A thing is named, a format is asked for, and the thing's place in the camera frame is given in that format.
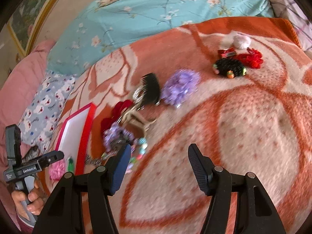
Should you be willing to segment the black hair comb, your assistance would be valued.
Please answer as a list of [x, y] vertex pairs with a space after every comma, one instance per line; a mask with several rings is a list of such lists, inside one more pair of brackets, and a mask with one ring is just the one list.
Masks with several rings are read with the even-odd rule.
[[146, 74], [142, 77], [143, 97], [141, 106], [149, 104], [156, 105], [160, 100], [161, 89], [157, 76], [154, 73]]

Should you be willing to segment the red velvet bow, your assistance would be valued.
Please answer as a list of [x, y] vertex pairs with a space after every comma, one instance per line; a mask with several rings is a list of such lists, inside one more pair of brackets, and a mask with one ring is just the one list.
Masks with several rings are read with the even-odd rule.
[[119, 101], [111, 111], [111, 114], [108, 118], [104, 118], [100, 123], [100, 133], [103, 135], [106, 130], [111, 128], [112, 124], [116, 122], [122, 112], [129, 107], [132, 107], [133, 101], [130, 99], [126, 99], [125, 101]]

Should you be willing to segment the pink lace scrunchie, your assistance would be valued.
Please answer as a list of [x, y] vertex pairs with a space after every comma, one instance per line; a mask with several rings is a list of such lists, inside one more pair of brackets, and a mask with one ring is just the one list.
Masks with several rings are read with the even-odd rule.
[[49, 167], [50, 180], [58, 181], [62, 178], [65, 173], [65, 161], [64, 159], [57, 161]]

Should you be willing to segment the beige hair claw clip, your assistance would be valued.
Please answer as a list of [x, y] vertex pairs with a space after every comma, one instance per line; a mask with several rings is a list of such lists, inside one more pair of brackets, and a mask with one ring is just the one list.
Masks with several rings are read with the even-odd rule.
[[118, 122], [122, 128], [127, 126], [134, 126], [142, 132], [143, 137], [146, 137], [147, 132], [152, 124], [156, 122], [156, 119], [146, 119], [139, 111], [134, 109], [127, 109], [122, 113]]

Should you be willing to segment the red mesh flower clip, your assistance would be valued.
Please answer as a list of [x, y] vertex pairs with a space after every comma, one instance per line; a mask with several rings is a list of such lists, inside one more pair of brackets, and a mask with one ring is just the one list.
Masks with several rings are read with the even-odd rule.
[[247, 53], [237, 54], [235, 59], [240, 61], [243, 66], [252, 69], [260, 69], [263, 64], [262, 53], [254, 48], [247, 48]]

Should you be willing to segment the blue bear print pillow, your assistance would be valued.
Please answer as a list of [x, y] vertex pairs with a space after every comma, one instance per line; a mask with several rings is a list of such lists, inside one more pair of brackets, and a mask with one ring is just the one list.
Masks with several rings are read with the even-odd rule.
[[23, 143], [38, 146], [43, 153], [49, 148], [65, 103], [76, 81], [75, 75], [47, 71], [34, 99], [18, 124]]

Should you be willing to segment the red white jewelry box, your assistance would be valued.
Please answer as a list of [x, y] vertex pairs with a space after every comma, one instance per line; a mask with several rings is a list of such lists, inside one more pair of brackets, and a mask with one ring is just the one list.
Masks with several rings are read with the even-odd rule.
[[85, 168], [87, 144], [91, 133], [96, 106], [89, 103], [65, 119], [56, 143], [64, 159], [74, 162], [74, 175], [82, 175]]

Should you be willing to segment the orange white patterned blanket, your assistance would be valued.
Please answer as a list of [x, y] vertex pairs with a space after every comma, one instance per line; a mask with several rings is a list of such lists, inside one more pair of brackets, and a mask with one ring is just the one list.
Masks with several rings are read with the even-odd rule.
[[[260, 69], [243, 77], [215, 74], [218, 50], [236, 34], [262, 53]], [[173, 28], [115, 50], [76, 81], [59, 124], [83, 106], [97, 109], [87, 152], [104, 153], [101, 121], [129, 99], [143, 75], [161, 84], [175, 71], [200, 74], [197, 90], [179, 107], [145, 107], [156, 119], [146, 153], [110, 199], [120, 233], [199, 233], [210, 199], [198, 187], [187, 150], [192, 143], [231, 173], [257, 175], [287, 233], [311, 212], [311, 59], [291, 23], [273, 18], [219, 18]]]

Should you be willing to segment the turquoise floral bedsheet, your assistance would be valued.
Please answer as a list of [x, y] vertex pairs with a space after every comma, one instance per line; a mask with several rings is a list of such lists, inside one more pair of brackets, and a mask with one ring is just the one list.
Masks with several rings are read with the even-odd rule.
[[114, 50], [185, 24], [228, 16], [274, 16], [269, 0], [118, 0], [90, 3], [47, 57], [47, 69], [81, 75]]

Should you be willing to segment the black knitted hair accessory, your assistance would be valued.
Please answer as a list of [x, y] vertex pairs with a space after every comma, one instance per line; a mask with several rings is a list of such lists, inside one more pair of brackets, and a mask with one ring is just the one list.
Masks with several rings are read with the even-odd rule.
[[243, 77], [247, 73], [247, 69], [241, 61], [231, 58], [221, 58], [213, 64], [215, 74], [233, 79], [235, 77]]

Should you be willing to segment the lilac patterned pillow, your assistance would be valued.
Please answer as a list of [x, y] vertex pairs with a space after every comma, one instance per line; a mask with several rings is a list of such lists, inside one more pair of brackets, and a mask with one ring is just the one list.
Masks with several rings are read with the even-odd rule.
[[269, 0], [276, 18], [290, 21], [302, 50], [311, 59], [311, 21], [294, 0]]

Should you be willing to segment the purple ruffled scrunchie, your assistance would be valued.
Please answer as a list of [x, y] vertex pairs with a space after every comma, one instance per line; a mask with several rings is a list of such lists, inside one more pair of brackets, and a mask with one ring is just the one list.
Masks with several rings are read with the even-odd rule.
[[179, 108], [197, 90], [200, 74], [194, 70], [177, 70], [164, 84], [161, 100], [167, 105]]

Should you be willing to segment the pearl silver hair clip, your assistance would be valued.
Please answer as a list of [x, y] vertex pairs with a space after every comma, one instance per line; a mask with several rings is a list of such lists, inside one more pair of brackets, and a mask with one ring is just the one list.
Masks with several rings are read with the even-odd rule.
[[134, 92], [132, 95], [132, 99], [133, 99], [133, 104], [135, 105], [135, 107], [137, 108], [137, 110], [141, 109], [141, 105], [142, 102], [144, 100], [144, 89], [143, 86], [140, 85]]

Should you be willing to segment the gold framed floral picture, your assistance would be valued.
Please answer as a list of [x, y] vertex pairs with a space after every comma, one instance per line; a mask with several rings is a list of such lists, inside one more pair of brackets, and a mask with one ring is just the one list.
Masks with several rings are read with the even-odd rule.
[[39, 32], [58, 0], [23, 0], [7, 23], [20, 55], [33, 49]]

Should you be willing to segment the red glitter bow clip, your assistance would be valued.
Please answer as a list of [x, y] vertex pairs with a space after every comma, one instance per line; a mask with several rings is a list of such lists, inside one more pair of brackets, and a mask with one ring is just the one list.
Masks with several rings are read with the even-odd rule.
[[234, 48], [229, 49], [220, 49], [218, 50], [218, 55], [221, 59], [230, 58], [237, 55], [237, 52]]

